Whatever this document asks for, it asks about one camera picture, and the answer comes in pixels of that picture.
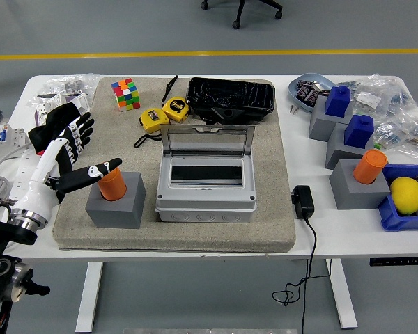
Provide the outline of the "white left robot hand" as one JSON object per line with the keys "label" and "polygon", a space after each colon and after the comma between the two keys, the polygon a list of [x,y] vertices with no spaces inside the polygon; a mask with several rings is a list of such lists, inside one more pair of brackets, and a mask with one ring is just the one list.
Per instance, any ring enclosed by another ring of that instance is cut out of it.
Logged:
{"label": "white left robot hand", "polygon": [[44,228],[52,217],[53,208],[66,194],[95,184],[122,164],[120,158],[115,158],[73,169],[90,142],[93,123],[94,119],[87,112],[48,137],[49,142],[43,146],[40,161],[29,179],[27,192],[10,211],[9,223],[28,230]]}

